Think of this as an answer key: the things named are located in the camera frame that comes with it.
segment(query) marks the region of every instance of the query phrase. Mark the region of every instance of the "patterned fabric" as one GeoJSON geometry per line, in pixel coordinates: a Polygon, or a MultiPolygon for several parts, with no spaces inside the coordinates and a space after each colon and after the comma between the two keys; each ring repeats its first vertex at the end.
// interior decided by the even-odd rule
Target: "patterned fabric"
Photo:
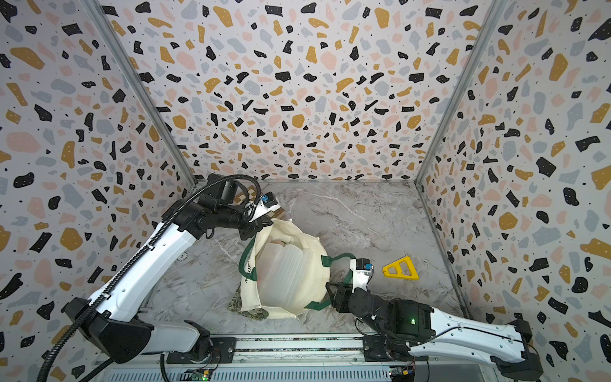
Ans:
{"type": "Polygon", "coordinates": [[[198,177],[411,178],[489,5],[104,0],[198,177]]]}
{"type": "MultiPolygon", "coordinates": [[[[0,12],[0,380],[32,381],[62,307],[111,278],[185,181],[78,1],[0,12]]],[[[75,335],[49,380],[98,353],[75,335]]]]}
{"type": "Polygon", "coordinates": [[[510,1],[423,190],[479,320],[546,381],[610,381],[611,4],[510,1]]]}

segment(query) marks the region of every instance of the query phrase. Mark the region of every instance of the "yellow triangular piece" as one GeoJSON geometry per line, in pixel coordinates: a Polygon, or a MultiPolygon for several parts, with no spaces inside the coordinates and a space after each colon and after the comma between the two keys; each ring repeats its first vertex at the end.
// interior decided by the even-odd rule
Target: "yellow triangular piece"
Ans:
{"type": "Polygon", "coordinates": [[[396,262],[392,262],[382,268],[382,273],[384,273],[385,277],[389,277],[391,279],[407,279],[407,280],[418,280],[418,273],[416,273],[416,268],[414,268],[414,263],[412,263],[412,259],[409,256],[403,257],[402,259],[397,260],[396,262]],[[401,269],[401,263],[405,263],[408,266],[410,274],[404,274],[401,269]],[[391,268],[397,272],[397,274],[392,274],[389,272],[391,268]]]}

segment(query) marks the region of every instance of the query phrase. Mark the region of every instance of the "green bag handle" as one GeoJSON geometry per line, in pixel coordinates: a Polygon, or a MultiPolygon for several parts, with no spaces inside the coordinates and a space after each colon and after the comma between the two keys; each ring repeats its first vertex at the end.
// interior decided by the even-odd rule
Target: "green bag handle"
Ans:
{"type": "MultiPolygon", "coordinates": [[[[349,257],[351,259],[356,259],[356,256],[353,255],[352,253],[343,253],[339,256],[335,256],[335,257],[329,257],[329,256],[321,256],[320,260],[323,262],[323,266],[326,268],[331,267],[331,264],[334,261],[337,261],[339,259],[342,259],[344,257],[349,257]]],[[[348,274],[346,275],[346,277],[344,277],[344,284],[349,284],[352,281],[352,270],[348,270],[348,274]]],[[[324,308],[328,307],[329,305],[331,305],[331,299],[327,298],[322,300],[321,302],[316,302],[316,301],[312,301],[311,303],[309,303],[305,308],[306,309],[312,309],[312,310],[323,310],[324,308]]]]}
{"type": "Polygon", "coordinates": [[[244,252],[242,252],[242,257],[240,257],[240,264],[238,265],[238,268],[240,269],[240,273],[242,274],[242,276],[246,277],[249,280],[257,281],[257,267],[253,267],[250,273],[244,270],[246,261],[250,257],[249,255],[251,254],[252,248],[254,246],[255,246],[255,238],[252,238],[251,242],[248,243],[248,245],[246,246],[244,252]]]}

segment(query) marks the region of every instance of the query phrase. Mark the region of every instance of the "cable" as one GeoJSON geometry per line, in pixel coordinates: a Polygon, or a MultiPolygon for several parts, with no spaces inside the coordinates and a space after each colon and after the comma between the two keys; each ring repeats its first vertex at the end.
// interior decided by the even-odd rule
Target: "cable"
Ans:
{"type": "Polygon", "coordinates": [[[426,360],[426,369],[427,369],[427,376],[426,376],[426,382],[428,382],[428,380],[431,378],[431,366],[428,364],[428,359],[426,360]]]}
{"type": "Polygon", "coordinates": [[[88,382],[90,380],[92,380],[96,375],[98,375],[98,373],[102,370],[104,370],[106,368],[106,366],[112,364],[114,361],[112,359],[107,359],[104,362],[102,362],[101,364],[98,365],[98,367],[96,367],[95,369],[91,370],[91,372],[89,374],[87,374],[86,376],[84,376],[80,381],[78,382],[88,382]]]}
{"type": "Polygon", "coordinates": [[[375,336],[373,336],[373,335],[371,335],[371,334],[365,334],[365,333],[363,333],[362,331],[360,331],[359,327],[358,327],[358,326],[356,326],[356,322],[357,322],[357,321],[360,321],[360,319],[359,319],[358,317],[355,317],[355,318],[354,318],[354,329],[356,329],[356,331],[357,331],[357,332],[359,332],[359,333],[360,333],[360,334],[361,334],[363,337],[375,337],[375,336]]]}
{"type": "MultiPolygon", "coordinates": [[[[216,350],[216,351],[218,351],[218,352],[219,352],[219,362],[218,362],[218,363],[216,364],[216,366],[215,366],[215,367],[214,367],[214,368],[211,370],[211,372],[213,372],[213,371],[215,371],[216,369],[218,369],[218,368],[219,368],[219,365],[221,364],[221,357],[222,357],[222,355],[221,355],[221,351],[220,351],[218,348],[213,348],[212,350],[216,350]]],[[[211,351],[211,352],[210,352],[210,354],[212,354],[212,358],[214,359],[214,352],[213,352],[213,351],[211,351]]]]}
{"type": "Polygon", "coordinates": [[[170,382],[170,378],[168,378],[166,374],[166,355],[164,353],[159,355],[159,369],[161,370],[163,382],[170,382]]]}
{"type": "Polygon", "coordinates": [[[242,174],[228,175],[226,177],[222,177],[222,178],[219,178],[217,180],[213,180],[212,182],[209,182],[208,184],[206,184],[204,187],[202,187],[200,189],[197,189],[195,192],[193,192],[191,194],[191,196],[187,197],[185,199],[185,201],[180,206],[178,206],[178,208],[170,215],[170,217],[166,221],[163,222],[162,226],[159,228],[159,230],[155,234],[153,234],[153,236],[149,239],[149,241],[146,242],[146,244],[144,244],[140,248],[140,250],[138,250],[136,252],[136,254],[133,255],[124,264],[124,266],[121,267],[121,269],[119,269],[119,271],[114,275],[114,277],[108,283],[106,283],[106,286],[105,286],[104,290],[98,296],[98,298],[95,299],[95,301],[93,301],[89,306],[87,306],[85,311],[72,323],[72,325],[70,325],[70,327],[68,327],[68,329],[66,330],[64,335],[62,337],[60,337],[60,339],[57,341],[57,343],[52,347],[52,349],[47,354],[47,356],[46,356],[42,366],[40,367],[40,371],[38,372],[38,376],[36,377],[36,382],[46,382],[47,378],[49,377],[49,373],[51,371],[51,367],[53,366],[53,362],[55,361],[55,359],[59,355],[59,352],[64,347],[64,345],[66,344],[68,339],[70,339],[70,337],[76,332],[76,330],[78,328],[80,328],[81,325],[87,319],[89,319],[89,317],[91,315],[95,314],[95,309],[102,303],[102,301],[104,301],[106,299],[106,297],[108,295],[110,295],[110,293],[115,289],[115,287],[117,286],[117,284],[119,283],[121,278],[123,278],[123,276],[127,273],[127,271],[130,270],[130,268],[146,252],[148,252],[148,250],[151,247],[155,246],[155,243],[161,238],[161,236],[163,236],[163,234],[167,231],[167,229],[174,222],[174,220],[176,220],[178,215],[180,215],[180,213],[189,204],[191,204],[194,200],[196,200],[207,189],[209,189],[209,188],[211,188],[213,186],[216,186],[219,183],[226,182],[227,180],[233,180],[233,179],[248,180],[249,182],[251,182],[255,186],[255,189],[257,190],[257,195],[255,196],[255,202],[254,202],[254,206],[253,206],[253,208],[251,210],[250,217],[247,220],[250,221],[253,218],[253,216],[255,215],[255,210],[257,209],[258,201],[259,201],[259,199],[261,199],[261,186],[259,185],[259,183],[257,182],[256,179],[254,179],[253,177],[251,177],[249,175],[242,175],[242,174]]]}

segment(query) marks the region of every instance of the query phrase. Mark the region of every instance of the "robotic arm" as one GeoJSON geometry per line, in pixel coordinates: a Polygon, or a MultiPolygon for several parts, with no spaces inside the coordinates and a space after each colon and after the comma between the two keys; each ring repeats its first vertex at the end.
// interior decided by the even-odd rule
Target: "robotic arm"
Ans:
{"type": "Polygon", "coordinates": [[[503,376],[514,380],[536,381],[543,374],[539,354],[529,351],[532,332],[527,321],[493,325],[408,299],[387,301],[368,291],[373,274],[368,259],[351,260],[350,269],[352,284],[327,283],[327,291],[338,312],[353,314],[378,333],[364,338],[372,343],[369,349],[365,347],[365,360],[447,356],[495,365],[503,376]]]}
{"type": "MultiPolygon", "coordinates": [[[[165,352],[181,353],[192,362],[211,356],[210,332],[205,328],[192,321],[144,322],[137,316],[138,309],[171,264],[200,237],[211,238],[215,228],[227,227],[238,229],[240,238],[246,240],[270,226],[272,222],[265,214],[279,207],[274,194],[262,195],[259,184],[250,176],[210,175],[203,188],[163,214],[151,237],[106,285],[89,299],[75,298],[64,306],[62,312],[73,324],[45,353],[37,382],[46,382],[54,360],[76,330],[109,356],[81,381],[91,380],[112,362],[128,362],[139,354],[161,353],[162,376],[165,352]],[[254,201],[248,200],[247,189],[237,179],[255,185],[254,201]],[[232,205],[237,187],[244,191],[246,200],[232,205]]],[[[386,301],[368,291],[373,274],[368,259],[351,260],[350,268],[353,284],[327,283],[327,290],[338,312],[352,313],[378,333],[364,335],[367,361],[449,356],[496,365],[508,378],[535,381],[542,375],[538,354],[528,349],[532,332],[526,321],[490,325],[411,300],[386,301]]]]}
{"type": "Polygon", "coordinates": [[[261,194],[256,179],[247,175],[210,175],[208,183],[191,196],[176,201],[163,214],[151,237],[101,289],[89,299],[74,298],[64,308],[73,324],[47,352],[37,382],[45,382],[53,361],[78,329],[110,358],[83,380],[89,381],[112,362],[124,363],[139,354],[176,351],[193,362],[211,354],[210,332],[192,321],[144,322],[137,312],[144,298],[171,264],[201,236],[211,238],[217,227],[235,228],[240,238],[253,237],[272,224],[265,214],[280,208],[273,193],[261,194]],[[237,179],[252,182],[253,202],[237,179]],[[232,205],[237,187],[246,199],[232,205]]]}

